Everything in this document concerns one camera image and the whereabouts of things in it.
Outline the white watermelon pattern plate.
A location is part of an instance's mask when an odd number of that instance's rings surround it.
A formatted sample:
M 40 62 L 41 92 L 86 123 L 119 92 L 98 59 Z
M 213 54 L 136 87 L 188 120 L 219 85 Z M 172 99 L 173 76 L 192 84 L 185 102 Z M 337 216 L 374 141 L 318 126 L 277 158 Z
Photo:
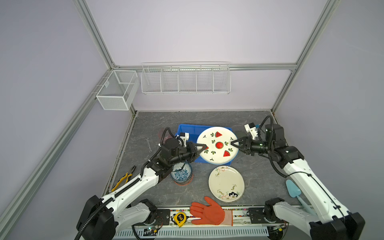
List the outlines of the white watermelon pattern plate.
M 231 144 L 231 142 L 237 139 L 237 136 L 227 128 L 208 128 L 197 138 L 197 144 L 207 146 L 207 148 L 201 152 L 200 157 L 210 164 L 228 164 L 239 152 L 239 149 Z

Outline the cream floral plate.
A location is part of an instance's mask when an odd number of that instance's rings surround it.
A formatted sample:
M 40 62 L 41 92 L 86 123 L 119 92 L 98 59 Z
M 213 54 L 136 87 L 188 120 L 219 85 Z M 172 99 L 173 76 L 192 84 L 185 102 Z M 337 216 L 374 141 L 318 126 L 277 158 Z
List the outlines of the cream floral plate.
M 245 192 L 245 182 L 241 173 L 230 166 L 219 166 L 209 176 L 209 188 L 214 197 L 222 202 L 239 200 Z

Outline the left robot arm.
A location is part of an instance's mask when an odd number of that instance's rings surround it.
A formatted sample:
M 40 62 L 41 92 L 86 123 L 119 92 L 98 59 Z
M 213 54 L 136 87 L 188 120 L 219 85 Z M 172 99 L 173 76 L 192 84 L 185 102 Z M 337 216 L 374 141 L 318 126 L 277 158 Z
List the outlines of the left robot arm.
M 83 208 L 76 229 L 76 240 L 111 240 L 117 232 L 149 219 L 156 206 L 140 195 L 164 180 L 178 163 L 192 163 L 207 150 L 205 144 L 171 135 L 161 138 L 159 148 L 141 167 L 140 173 L 122 187 L 103 197 L 92 196 Z

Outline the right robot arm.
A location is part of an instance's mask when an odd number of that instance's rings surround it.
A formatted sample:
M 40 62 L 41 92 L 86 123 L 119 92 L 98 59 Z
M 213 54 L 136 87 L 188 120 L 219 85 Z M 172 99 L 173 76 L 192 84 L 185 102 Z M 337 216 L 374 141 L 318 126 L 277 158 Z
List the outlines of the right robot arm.
M 267 222 L 285 221 L 313 240 L 358 240 L 366 221 L 359 213 L 352 213 L 325 187 L 311 170 L 304 155 L 285 138 L 282 126 L 270 120 L 259 125 L 257 134 L 252 134 L 252 125 L 247 133 L 231 145 L 246 155 L 268 158 L 274 171 L 281 177 L 291 178 L 311 203 L 314 214 L 291 206 L 282 198 L 265 202 L 262 216 Z

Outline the blue plastic bin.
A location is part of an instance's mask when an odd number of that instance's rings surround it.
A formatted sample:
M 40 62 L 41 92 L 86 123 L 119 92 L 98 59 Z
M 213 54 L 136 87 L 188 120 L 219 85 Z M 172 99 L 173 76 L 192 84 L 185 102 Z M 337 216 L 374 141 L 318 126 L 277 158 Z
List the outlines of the blue plastic bin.
M 189 134 L 189 141 L 197 143 L 199 135 L 206 129 L 212 128 L 213 126 L 203 126 L 203 125 L 189 125 L 189 124 L 180 124 L 178 127 L 177 135 L 181 136 L 181 133 Z M 198 157 L 195 160 L 195 163 L 204 163 L 208 164 L 202 157 Z M 225 163 L 224 165 L 230 166 L 232 161 Z

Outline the blue patterned bowl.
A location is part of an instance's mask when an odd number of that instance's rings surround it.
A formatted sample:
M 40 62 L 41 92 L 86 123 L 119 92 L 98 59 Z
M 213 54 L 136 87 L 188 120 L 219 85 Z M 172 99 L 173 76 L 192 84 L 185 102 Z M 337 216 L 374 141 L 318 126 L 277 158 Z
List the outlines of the blue patterned bowl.
M 171 172 L 171 178 L 179 181 L 185 180 L 191 175 L 193 175 L 193 169 L 188 162 L 175 164 Z

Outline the pink transparent cup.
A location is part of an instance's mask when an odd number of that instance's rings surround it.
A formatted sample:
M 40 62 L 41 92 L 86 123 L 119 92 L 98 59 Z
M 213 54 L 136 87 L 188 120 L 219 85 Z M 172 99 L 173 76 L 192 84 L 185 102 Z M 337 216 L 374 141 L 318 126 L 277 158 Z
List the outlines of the pink transparent cup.
M 162 133 L 162 136 L 161 136 L 161 142 L 164 141 L 166 135 L 170 135 L 171 137 L 173 137 L 174 135 L 172 134 L 171 132 L 171 129 L 169 127 L 165 128 L 163 133 Z

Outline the red rubber glove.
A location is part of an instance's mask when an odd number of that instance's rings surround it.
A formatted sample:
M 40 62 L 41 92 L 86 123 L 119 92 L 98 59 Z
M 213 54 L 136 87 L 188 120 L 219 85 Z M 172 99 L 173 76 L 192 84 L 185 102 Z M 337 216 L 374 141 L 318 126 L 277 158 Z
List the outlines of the red rubber glove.
M 193 225 L 225 225 L 233 226 L 233 211 L 224 210 L 216 201 L 210 197 L 204 197 L 208 205 L 192 202 L 190 214 L 194 216 Z

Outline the light blue spatula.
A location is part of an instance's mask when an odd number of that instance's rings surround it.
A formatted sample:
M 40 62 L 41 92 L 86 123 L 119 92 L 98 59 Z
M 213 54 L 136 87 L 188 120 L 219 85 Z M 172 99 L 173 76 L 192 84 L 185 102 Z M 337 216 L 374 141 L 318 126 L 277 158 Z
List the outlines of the light blue spatula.
M 286 180 L 286 187 L 289 192 L 289 195 L 292 198 L 298 199 L 298 201 L 301 203 L 301 205 L 304 207 L 304 209 L 310 213 L 314 214 L 310 206 L 301 198 L 301 190 L 300 188 L 292 181 L 292 180 Z

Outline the yellow tape measure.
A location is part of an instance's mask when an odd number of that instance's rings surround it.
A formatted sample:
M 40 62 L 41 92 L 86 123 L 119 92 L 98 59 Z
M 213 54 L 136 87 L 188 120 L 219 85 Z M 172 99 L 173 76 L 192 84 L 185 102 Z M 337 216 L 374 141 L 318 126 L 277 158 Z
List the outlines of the yellow tape measure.
M 176 224 L 179 228 L 181 228 L 187 221 L 188 216 L 185 212 L 178 212 L 173 215 L 172 221 L 174 224 Z

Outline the white mesh basket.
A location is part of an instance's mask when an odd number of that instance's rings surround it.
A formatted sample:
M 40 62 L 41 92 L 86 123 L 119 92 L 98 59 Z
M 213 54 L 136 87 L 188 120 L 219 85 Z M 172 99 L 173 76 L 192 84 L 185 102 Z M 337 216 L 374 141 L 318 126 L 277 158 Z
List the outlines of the white mesh basket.
M 96 97 L 104 110 L 129 111 L 139 86 L 136 71 L 112 70 Z

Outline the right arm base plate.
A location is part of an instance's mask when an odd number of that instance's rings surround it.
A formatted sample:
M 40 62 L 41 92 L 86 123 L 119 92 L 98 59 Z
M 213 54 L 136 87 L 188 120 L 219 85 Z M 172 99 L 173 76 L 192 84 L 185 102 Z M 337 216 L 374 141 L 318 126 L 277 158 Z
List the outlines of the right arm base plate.
M 251 220 L 251 224 L 268 224 L 265 218 L 264 208 L 249 208 L 247 216 Z

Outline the yellow handled pliers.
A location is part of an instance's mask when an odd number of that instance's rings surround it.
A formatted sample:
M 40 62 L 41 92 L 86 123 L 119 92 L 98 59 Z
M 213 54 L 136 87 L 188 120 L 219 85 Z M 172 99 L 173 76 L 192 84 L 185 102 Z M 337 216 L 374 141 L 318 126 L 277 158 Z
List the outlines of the yellow handled pliers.
M 128 183 L 133 173 L 135 172 L 137 166 L 133 166 L 112 188 L 111 192 L 116 191 L 119 187 L 122 187 L 124 184 Z

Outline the white vented rail cover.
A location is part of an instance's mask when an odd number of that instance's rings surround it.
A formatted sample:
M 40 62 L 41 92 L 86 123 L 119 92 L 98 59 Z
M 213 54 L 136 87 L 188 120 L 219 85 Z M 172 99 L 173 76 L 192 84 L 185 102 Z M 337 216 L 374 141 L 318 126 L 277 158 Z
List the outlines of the white vented rail cover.
M 162 228 L 158 233 L 151 234 L 148 228 L 126 229 L 117 233 L 115 240 L 135 240 L 138 235 L 142 240 L 173 240 L 173 239 L 222 239 L 235 237 L 268 237 L 267 227 L 198 227 L 198 228 Z

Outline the aluminium frame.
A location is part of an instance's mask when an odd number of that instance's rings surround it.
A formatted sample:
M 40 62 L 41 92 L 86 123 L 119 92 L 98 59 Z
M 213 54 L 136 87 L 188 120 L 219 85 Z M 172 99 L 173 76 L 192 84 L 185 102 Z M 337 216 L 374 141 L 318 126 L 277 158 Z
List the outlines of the aluminium frame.
M 81 107 L 77 110 L 75 115 L 72 117 L 70 122 L 61 132 L 59 137 L 54 141 L 53 145 L 50 147 L 48 152 L 45 154 L 41 162 L 35 168 L 33 173 L 27 179 L 25 184 L 16 194 L 14 199 L 8 205 L 4 213 L 1 215 L 1 239 L 6 239 L 22 214 L 25 212 L 32 199 L 37 194 L 38 190 L 42 186 L 43 182 L 48 177 L 49 173 L 52 171 L 53 167 L 67 148 L 68 144 L 75 136 L 76 132 L 80 128 L 81 124 L 84 122 L 89 112 L 92 110 L 96 102 L 97 91 L 100 90 L 101 84 L 105 83 L 107 80 L 107 75 L 112 73 L 114 70 L 134 70 L 140 71 L 142 67 L 140 66 L 116 66 L 107 50 L 105 42 L 103 41 L 100 31 L 97 28 L 97 25 L 92 17 L 90 9 L 85 1 L 75 1 L 74 2 L 77 11 L 82 18 L 84 25 L 86 26 L 88 32 L 90 33 L 99 53 L 102 56 L 105 64 L 107 65 L 108 70 L 103 75 L 103 77 L 98 82 L 97 86 L 94 87 L 93 91 L 86 98 Z M 315 27 L 303 48 L 302 53 L 300 54 L 296 63 L 273 63 L 273 64 L 230 64 L 229 69 L 231 71 L 266 71 L 266 70 L 290 70 L 288 80 L 283 86 L 281 92 L 279 93 L 276 102 L 272 107 L 272 112 L 275 112 L 280 106 L 283 97 L 286 95 L 286 92 L 291 85 L 293 79 L 296 77 L 296 74 L 299 72 L 300 68 L 304 64 L 305 60 L 308 58 L 313 47 L 316 45 L 317 40 L 324 31 L 326 25 L 328 24 L 333 13 L 337 9 L 340 1 L 327 1 L 324 9 L 322 10 L 320 17 L 315 24 Z

